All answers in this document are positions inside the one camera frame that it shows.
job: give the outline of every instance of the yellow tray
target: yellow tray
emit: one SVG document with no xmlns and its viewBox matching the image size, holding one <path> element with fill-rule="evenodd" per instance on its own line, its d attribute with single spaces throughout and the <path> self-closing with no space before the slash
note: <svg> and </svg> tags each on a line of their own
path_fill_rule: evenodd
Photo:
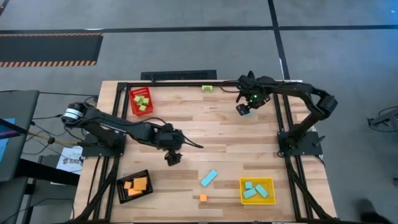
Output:
<svg viewBox="0 0 398 224">
<path fill-rule="evenodd" d="M 256 194 L 255 196 L 245 199 L 243 197 L 243 192 L 246 191 L 244 183 L 247 181 L 251 181 L 253 187 L 257 186 L 257 184 L 261 184 L 268 192 L 268 196 L 263 198 L 260 194 Z M 242 177 L 239 178 L 239 186 L 241 188 L 241 203 L 244 205 L 274 205 L 276 203 L 274 181 L 272 178 Z"/>
</svg>

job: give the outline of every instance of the wooden tabletop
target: wooden tabletop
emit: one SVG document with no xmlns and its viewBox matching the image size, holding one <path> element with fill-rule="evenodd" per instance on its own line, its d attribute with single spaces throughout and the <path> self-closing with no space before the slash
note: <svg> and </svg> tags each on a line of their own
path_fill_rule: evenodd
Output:
<svg viewBox="0 0 398 224">
<path fill-rule="evenodd" d="M 105 113 L 112 112 L 116 85 L 116 81 L 102 84 L 98 109 Z M 118 178 L 148 169 L 154 193 L 121 205 L 115 190 L 111 222 L 295 220 L 285 162 L 276 154 L 279 129 L 272 100 L 251 115 L 240 116 L 235 109 L 237 95 L 217 87 L 212 93 L 202 93 L 199 87 L 153 87 L 150 93 L 154 112 L 138 118 L 132 114 L 129 105 L 127 119 L 137 121 L 150 116 L 160 117 L 205 148 L 183 145 L 181 163 L 169 167 L 164 160 L 165 152 L 140 145 L 127 137 Z M 307 108 L 299 98 L 290 97 L 289 101 L 294 122 L 298 123 L 308 115 Z M 280 106 L 285 127 L 288 127 L 282 97 Z M 309 191 L 327 213 L 335 216 L 324 166 L 313 156 L 302 156 L 302 160 Z M 86 207 L 95 163 L 96 158 L 84 161 L 74 204 L 76 214 Z M 102 160 L 92 195 L 98 186 L 101 163 Z M 212 169 L 218 172 L 218 176 L 207 187 L 202 187 L 200 181 Z M 240 177 L 272 177 L 276 204 L 242 205 Z M 299 189 L 297 192 L 302 216 L 305 217 L 302 194 Z M 207 194 L 206 203 L 200 202 L 200 194 Z M 104 217 L 107 192 L 103 198 L 100 218 Z"/>
</svg>

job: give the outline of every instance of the small orange cube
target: small orange cube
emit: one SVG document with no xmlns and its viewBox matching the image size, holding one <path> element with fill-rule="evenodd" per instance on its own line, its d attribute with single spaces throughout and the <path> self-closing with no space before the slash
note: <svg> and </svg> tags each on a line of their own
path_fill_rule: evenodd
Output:
<svg viewBox="0 0 398 224">
<path fill-rule="evenodd" d="M 140 194 L 142 194 L 141 190 L 129 189 L 129 196 L 140 195 Z"/>
<path fill-rule="evenodd" d="M 201 195 L 200 195 L 200 201 L 201 201 L 201 202 L 207 202 L 207 195 L 201 194 Z"/>
<path fill-rule="evenodd" d="M 132 182 L 126 181 L 126 182 L 124 183 L 124 189 L 130 189 L 130 188 L 131 188 L 131 185 L 132 185 Z"/>
<path fill-rule="evenodd" d="M 146 190 L 147 189 L 147 177 L 135 178 L 134 179 L 134 190 Z"/>
</svg>

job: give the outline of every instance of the red basket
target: red basket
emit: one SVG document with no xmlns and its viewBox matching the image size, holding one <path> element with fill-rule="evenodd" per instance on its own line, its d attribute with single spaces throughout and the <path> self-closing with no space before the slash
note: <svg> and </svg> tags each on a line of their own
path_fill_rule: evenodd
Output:
<svg viewBox="0 0 398 224">
<path fill-rule="evenodd" d="M 147 105 L 147 109 L 145 111 L 140 111 L 139 105 L 137 105 L 136 102 L 134 102 L 134 98 L 136 96 L 144 96 L 145 98 L 149 98 L 149 104 Z M 148 87 L 131 90 L 130 91 L 130 103 L 131 103 L 132 113 L 136 116 L 149 114 L 154 111 L 154 106 L 152 104 L 152 98 L 150 97 L 150 92 L 149 92 Z"/>
</svg>

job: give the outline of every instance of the cyan rectangular block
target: cyan rectangular block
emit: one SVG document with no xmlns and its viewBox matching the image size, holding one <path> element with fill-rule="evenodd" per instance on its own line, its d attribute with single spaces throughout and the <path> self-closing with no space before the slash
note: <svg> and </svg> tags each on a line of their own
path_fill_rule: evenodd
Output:
<svg viewBox="0 0 398 224">
<path fill-rule="evenodd" d="M 212 170 L 210 173 L 200 182 L 202 186 L 206 187 L 210 182 L 217 176 L 217 171 Z"/>
<path fill-rule="evenodd" d="M 252 196 L 254 196 L 256 194 L 257 194 L 257 192 L 256 192 L 255 189 L 250 189 L 250 190 L 247 190 L 247 191 L 243 192 L 243 197 L 245 199 L 247 199 L 247 198 L 252 197 Z"/>
<path fill-rule="evenodd" d="M 263 198 L 265 198 L 266 196 L 268 196 L 268 192 L 259 184 L 256 186 L 255 188 Z"/>
<path fill-rule="evenodd" d="M 251 183 L 251 181 L 246 181 L 244 183 L 244 187 L 246 188 L 246 190 L 249 190 L 253 188 L 253 184 Z"/>
</svg>

